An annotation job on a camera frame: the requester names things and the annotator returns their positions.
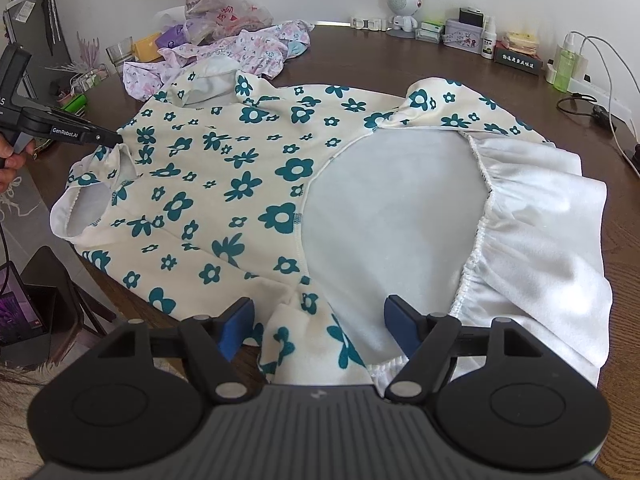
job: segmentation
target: white robot figurine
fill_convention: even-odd
[[[388,33],[392,36],[414,37],[414,30],[418,28],[414,14],[422,6],[422,0],[387,0],[387,4],[395,14],[392,30]]]

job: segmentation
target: black cable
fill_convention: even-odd
[[[5,263],[5,271],[4,271],[4,283],[2,284],[2,288],[0,288],[0,296],[4,294],[6,290],[6,284],[9,282],[9,247],[6,244],[6,238],[4,237],[4,229],[2,228],[2,222],[0,222],[0,237],[2,237],[2,246],[4,247],[4,259]]]
[[[556,103],[556,108],[558,110],[560,110],[561,112],[564,112],[565,114],[569,114],[569,115],[580,115],[580,116],[585,116],[585,117],[592,117],[593,116],[593,112],[590,113],[584,113],[584,112],[574,112],[572,110],[567,110],[566,108],[562,108],[560,106],[560,103],[564,103],[565,101],[585,101],[587,103],[591,103],[591,104],[596,104],[598,102],[598,100],[590,95],[587,94],[580,94],[578,92],[571,94],[569,97],[563,97],[562,99],[560,99],[557,103]]]

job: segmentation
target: white ruffle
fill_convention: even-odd
[[[460,134],[489,195],[449,313],[471,326],[511,317],[597,384],[609,352],[612,303],[600,247],[606,185],[582,177],[573,153]],[[406,362],[402,355],[369,367],[380,391]],[[460,360],[454,376],[483,363]]]

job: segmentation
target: dark brown tabletop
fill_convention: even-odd
[[[324,83],[404,96],[412,83],[431,76],[455,79],[495,100],[559,148],[578,153],[584,176],[607,184],[602,252],[614,301],[610,356],[599,388],[609,401],[612,427],[598,467],[616,480],[640,478],[640,308],[636,299],[640,290],[640,181],[616,151],[610,132],[588,118],[556,110],[561,94],[542,77],[443,45],[347,27],[316,28],[308,52],[287,61],[273,83]],[[87,98],[86,118],[112,129],[129,121],[142,106],[126,95],[116,77],[90,90]],[[618,124],[621,144],[631,148],[634,142],[628,128]],[[71,164],[91,151],[91,146],[58,144],[29,163],[48,207],[62,195]],[[107,275],[87,267],[126,317],[140,317],[153,326],[175,323]],[[261,381],[256,356],[256,349],[247,348],[234,361],[253,384]]]

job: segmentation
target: yellow box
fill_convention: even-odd
[[[151,36],[147,36],[142,40],[137,40],[133,45],[134,52],[140,63],[148,63],[158,59],[158,46],[156,40],[160,37],[160,33],[156,32]]]

